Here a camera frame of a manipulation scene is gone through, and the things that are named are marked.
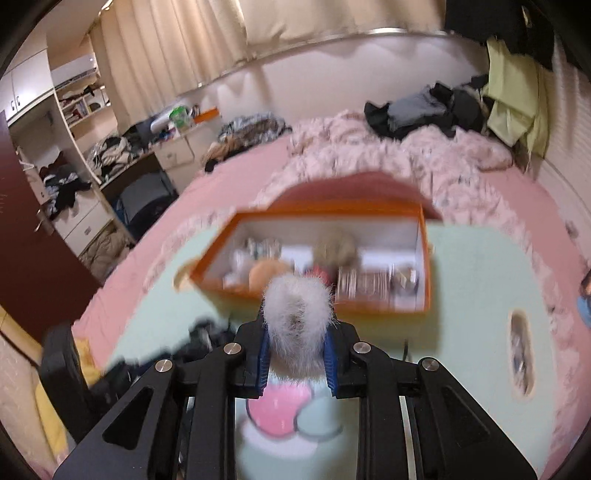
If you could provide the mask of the dark red wardrobe door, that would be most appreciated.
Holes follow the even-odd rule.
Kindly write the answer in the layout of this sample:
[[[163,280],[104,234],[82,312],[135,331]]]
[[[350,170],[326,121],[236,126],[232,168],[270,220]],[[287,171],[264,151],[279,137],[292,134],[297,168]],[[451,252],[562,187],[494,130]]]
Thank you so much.
[[[49,231],[1,118],[1,306],[33,339],[72,324],[100,287],[65,241]]]

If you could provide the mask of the light green garment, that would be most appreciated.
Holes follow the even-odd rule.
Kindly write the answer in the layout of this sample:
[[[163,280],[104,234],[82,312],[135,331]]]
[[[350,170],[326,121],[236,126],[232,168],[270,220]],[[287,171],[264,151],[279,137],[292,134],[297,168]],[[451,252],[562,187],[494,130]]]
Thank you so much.
[[[521,142],[528,153],[544,157],[550,122],[543,68],[531,57],[511,54],[502,40],[487,41],[489,82],[494,100],[488,128],[507,146]]]

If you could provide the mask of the patterned clothes heap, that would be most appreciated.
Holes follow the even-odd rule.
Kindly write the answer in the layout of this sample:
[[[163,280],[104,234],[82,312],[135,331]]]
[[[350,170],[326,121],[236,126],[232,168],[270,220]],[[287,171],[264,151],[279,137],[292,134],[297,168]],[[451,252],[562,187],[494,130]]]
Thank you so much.
[[[276,141],[293,129],[286,120],[273,113],[239,116],[222,125],[217,138],[201,158],[206,174],[235,155],[252,147]]]

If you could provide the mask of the beige curtain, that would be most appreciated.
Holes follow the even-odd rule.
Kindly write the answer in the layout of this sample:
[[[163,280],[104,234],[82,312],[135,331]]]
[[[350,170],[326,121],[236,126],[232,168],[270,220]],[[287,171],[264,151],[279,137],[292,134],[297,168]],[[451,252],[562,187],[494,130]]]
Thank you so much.
[[[379,28],[435,32],[445,12],[443,1],[110,1],[89,38],[131,126],[260,54]]]

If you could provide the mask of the white fluffy pompom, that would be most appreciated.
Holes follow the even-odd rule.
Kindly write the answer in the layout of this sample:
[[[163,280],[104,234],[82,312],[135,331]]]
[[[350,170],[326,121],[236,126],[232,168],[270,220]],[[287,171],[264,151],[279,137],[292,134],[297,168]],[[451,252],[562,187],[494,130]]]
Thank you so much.
[[[276,376],[304,380],[325,375],[324,342],[334,311],[321,279],[294,273],[273,278],[263,294],[263,320]]]

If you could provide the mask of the pink floral duvet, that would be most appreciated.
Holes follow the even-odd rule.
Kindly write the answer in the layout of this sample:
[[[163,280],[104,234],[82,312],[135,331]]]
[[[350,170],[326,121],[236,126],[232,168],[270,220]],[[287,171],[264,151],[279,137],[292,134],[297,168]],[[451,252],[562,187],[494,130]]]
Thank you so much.
[[[402,141],[380,138],[363,114],[345,111],[301,121],[283,152],[283,167],[243,161],[198,178],[183,193],[171,216],[175,227],[148,270],[153,283],[172,255],[199,228],[228,217],[231,208],[266,208],[281,193],[304,182],[379,171],[410,182],[432,201],[449,224],[495,228],[517,243],[531,260],[551,315],[559,380],[551,445],[564,460],[590,416],[590,337],[576,307],[584,262],[567,234],[558,207],[537,183],[512,164],[500,142],[473,131],[453,138],[434,126]]]

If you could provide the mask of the white drawer cabinet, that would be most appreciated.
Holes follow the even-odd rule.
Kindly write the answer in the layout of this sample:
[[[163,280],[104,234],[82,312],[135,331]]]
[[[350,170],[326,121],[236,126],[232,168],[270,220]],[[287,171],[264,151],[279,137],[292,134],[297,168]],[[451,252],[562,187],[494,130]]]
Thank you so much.
[[[161,169],[166,173],[178,194],[181,194],[194,178],[204,172],[202,158],[217,140],[222,119],[199,123],[171,140],[153,147]]]

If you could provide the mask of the orange cardboard box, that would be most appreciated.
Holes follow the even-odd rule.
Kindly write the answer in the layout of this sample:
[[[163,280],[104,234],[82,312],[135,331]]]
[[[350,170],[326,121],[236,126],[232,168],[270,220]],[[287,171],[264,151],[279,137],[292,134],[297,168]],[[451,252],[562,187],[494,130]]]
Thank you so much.
[[[252,313],[270,279],[287,272],[321,279],[342,319],[423,315],[431,308],[424,209],[331,200],[238,211],[189,278],[219,310]]]

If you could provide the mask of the dark red pillow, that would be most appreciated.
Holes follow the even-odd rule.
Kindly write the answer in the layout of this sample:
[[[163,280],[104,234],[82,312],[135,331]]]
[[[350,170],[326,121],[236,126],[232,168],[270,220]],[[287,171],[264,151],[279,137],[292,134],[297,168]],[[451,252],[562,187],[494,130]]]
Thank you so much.
[[[394,179],[379,171],[361,172],[344,177],[325,178],[288,188],[270,203],[270,209],[295,203],[321,201],[381,200],[420,204],[427,220],[442,221],[441,213],[419,188],[408,181]]]

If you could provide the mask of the dark clothes pile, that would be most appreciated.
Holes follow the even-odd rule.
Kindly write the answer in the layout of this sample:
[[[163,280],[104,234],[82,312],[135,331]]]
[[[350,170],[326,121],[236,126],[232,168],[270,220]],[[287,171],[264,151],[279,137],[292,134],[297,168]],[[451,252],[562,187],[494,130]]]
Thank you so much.
[[[438,127],[448,138],[455,136],[457,128],[482,133],[493,106],[484,94],[488,81],[485,74],[454,88],[436,82],[382,106],[367,102],[363,114],[377,136],[398,141],[425,126]]]

